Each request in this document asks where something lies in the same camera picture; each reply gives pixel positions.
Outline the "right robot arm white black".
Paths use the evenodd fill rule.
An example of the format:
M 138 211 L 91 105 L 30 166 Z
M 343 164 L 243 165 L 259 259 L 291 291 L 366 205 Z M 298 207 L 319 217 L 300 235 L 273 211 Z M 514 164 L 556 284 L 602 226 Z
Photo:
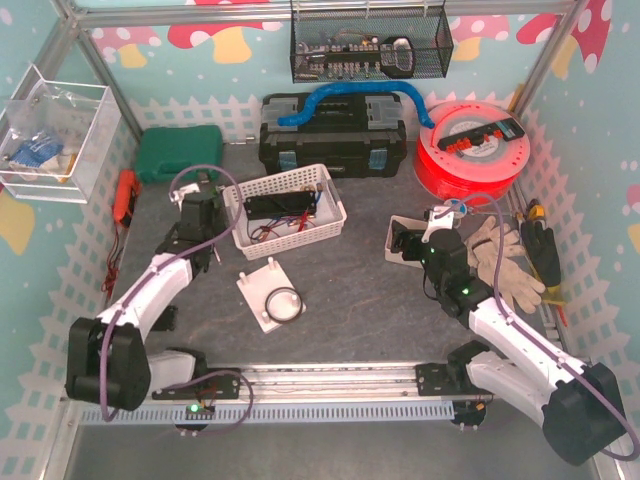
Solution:
M 488 391 L 529 417 L 565 462 L 579 466 L 598 453 L 633 462 L 639 437 L 627 421 L 614 373 L 601 363 L 586 364 L 556 347 L 510 308 L 499 291 L 509 233 L 502 214 L 492 217 L 483 240 L 494 254 L 493 281 L 480 276 L 455 227 L 465 197 L 427 210 L 420 228 L 398 217 L 389 223 L 388 261 L 422 268 L 425 295 L 478 340 L 449 360 L 447 379 L 457 389 Z

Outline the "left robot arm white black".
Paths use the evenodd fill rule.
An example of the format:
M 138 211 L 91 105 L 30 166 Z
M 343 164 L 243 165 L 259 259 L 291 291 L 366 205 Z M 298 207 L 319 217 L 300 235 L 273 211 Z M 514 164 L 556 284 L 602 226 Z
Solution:
M 65 389 L 69 398 L 99 406 L 103 421 L 120 411 L 134 411 L 163 391 L 189 389 L 199 396 L 230 369 L 210 370 L 205 356 L 172 348 L 148 355 L 145 341 L 170 314 L 174 298 L 209 270 L 215 245 L 239 221 L 226 217 L 211 178 L 212 166 L 192 167 L 195 182 L 173 181 L 169 198 L 180 218 L 170 228 L 141 276 L 112 305 L 93 318 L 78 318 L 68 336 Z

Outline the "white peg base plate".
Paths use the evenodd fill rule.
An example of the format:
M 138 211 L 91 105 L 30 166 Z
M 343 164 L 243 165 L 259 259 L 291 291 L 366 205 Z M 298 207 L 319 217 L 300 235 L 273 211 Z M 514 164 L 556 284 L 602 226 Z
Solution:
M 236 284 L 264 334 L 292 324 L 306 312 L 301 293 L 273 257 L 254 272 L 241 272 Z

